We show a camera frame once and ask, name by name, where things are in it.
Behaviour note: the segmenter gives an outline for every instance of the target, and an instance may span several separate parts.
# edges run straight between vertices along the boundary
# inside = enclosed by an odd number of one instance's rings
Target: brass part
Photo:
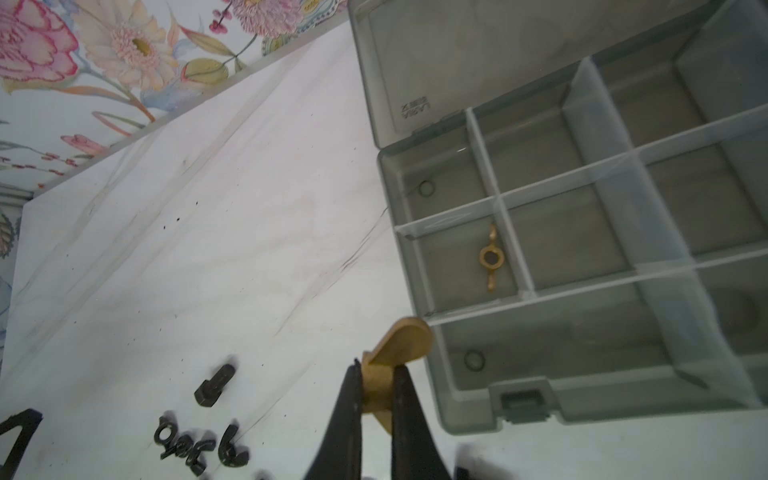
[[[491,223],[491,234],[488,235],[490,243],[480,250],[480,264],[488,271],[488,291],[496,290],[496,270],[504,265],[504,252],[496,246],[498,231],[496,224]]]
[[[432,348],[432,330],[417,317],[401,318],[372,352],[362,353],[362,412],[372,413],[392,434],[395,367],[420,359]]]

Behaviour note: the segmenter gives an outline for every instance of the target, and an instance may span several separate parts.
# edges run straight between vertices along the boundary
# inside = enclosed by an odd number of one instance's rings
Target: floral wallpaper
[[[11,284],[21,221],[20,207],[0,207],[0,368],[5,346],[5,328],[8,326],[8,309],[11,307]]]
[[[45,187],[345,8],[0,0],[0,184]]]

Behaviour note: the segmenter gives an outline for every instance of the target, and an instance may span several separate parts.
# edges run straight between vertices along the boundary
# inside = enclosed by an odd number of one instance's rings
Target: hex bolt
[[[222,366],[216,375],[210,380],[203,380],[200,387],[195,390],[194,399],[197,404],[203,407],[214,406],[214,403],[219,399],[221,390],[229,382],[235,374],[235,367],[229,363]]]

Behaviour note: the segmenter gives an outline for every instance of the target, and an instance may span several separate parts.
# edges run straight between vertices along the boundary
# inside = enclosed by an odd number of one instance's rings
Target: rubber o-ring
[[[435,182],[424,180],[419,184],[419,195],[424,198],[431,197],[435,193]]]
[[[479,360],[479,363],[475,363],[472,360]],[[485,356],[478,350],[467,350],[464,354],[464,366],[470,372],[480,372],[485,368]]]

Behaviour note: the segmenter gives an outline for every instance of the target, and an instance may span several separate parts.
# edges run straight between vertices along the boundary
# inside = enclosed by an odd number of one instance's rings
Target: pink flower
[[[78,41],[38,0],[0,0],[0,77],[60,81],[78,70],[69,52]]]
[[[304,19],[299,0],[232,0],[231,6],[243,30],[262,37],[294,33]]]
[[[210,25],[208,25],[208,28],[209,28],[209,29],[210,29],[210,30],[211,30],[213,33],[227,33],[227,32],[228,32],[228,30],[227,30],[227,27],[225,27],[225,26],[224,26],[224,25],[222,25],[220,22],[217,22],[217,21],[215,21],[215,20],[214,20],[213,22],[211,22],[211,24],[210,24]]]
[[[128,87],[159,91],[179,66],[165,30],[141,0],[78,0],[72,14],[86,56]]]
[[[103,145],[97,144],[96,142],[86,137],[85,135],[77,134],[74,137],[69,137],[68,135],[62,135],[61,139],[67,142],[68,144],[70,144],[72,147],[77,148],[79,151],[87,155],[98,155],[101,152],[107,150],[106,147],[104,147]]]

